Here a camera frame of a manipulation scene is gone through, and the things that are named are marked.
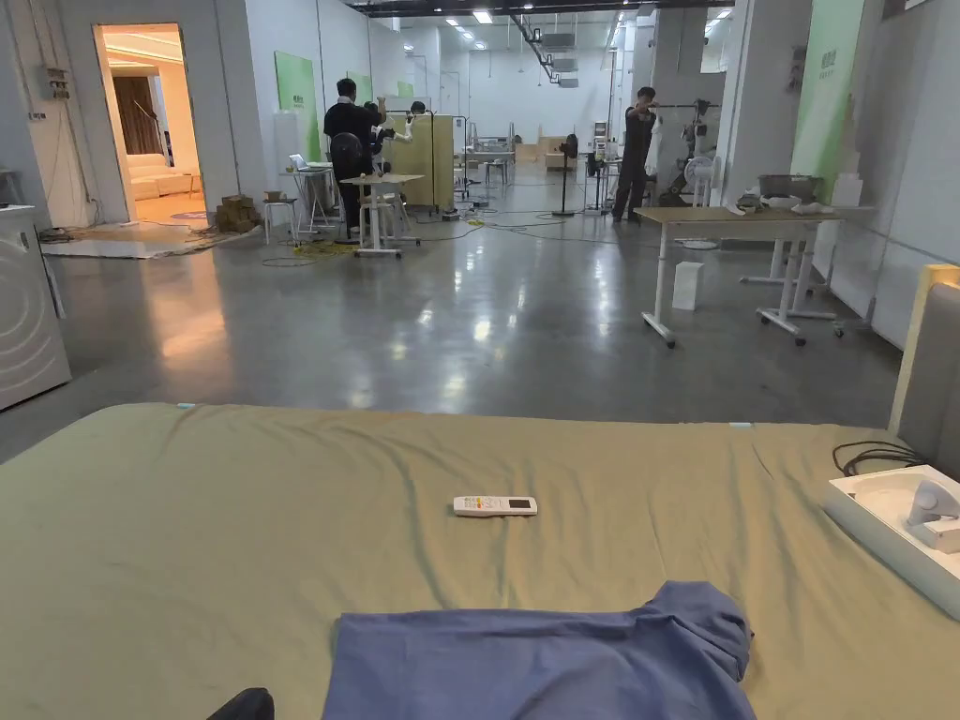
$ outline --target white tray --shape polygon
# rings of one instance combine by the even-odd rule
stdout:
[[[960,620],[960,553],[934,550],[906,527],[924,478],[960,499],[960,484],[924,465],[831,480],[824,509],[904,580]]]

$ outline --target remote control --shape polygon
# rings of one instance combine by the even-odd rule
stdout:
[[[537,501],[532,497],[467,495],[453,498],[453,512],[464,517],[536,515]]]

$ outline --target green banner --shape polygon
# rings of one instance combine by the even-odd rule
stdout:
[[[823,178],[825,203],[839,170],[864,1],[813,0],[791,172]]]
[[[357,105],[372,102],[373,100],[373,80],[369,75],[355,73],[352,70],[347,71],[347,77],[357,83]]]
[[[317,86],[313,82],[313,61],[296,55],[274,52],[276,93],[281,110],[296,110],[304,123],[303,156],[319,162],[320,125],[317,115]]]

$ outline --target gray headboard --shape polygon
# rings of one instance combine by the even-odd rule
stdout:
[[[960,479],[960,286],[932,282],[914,309],[891,429]]]

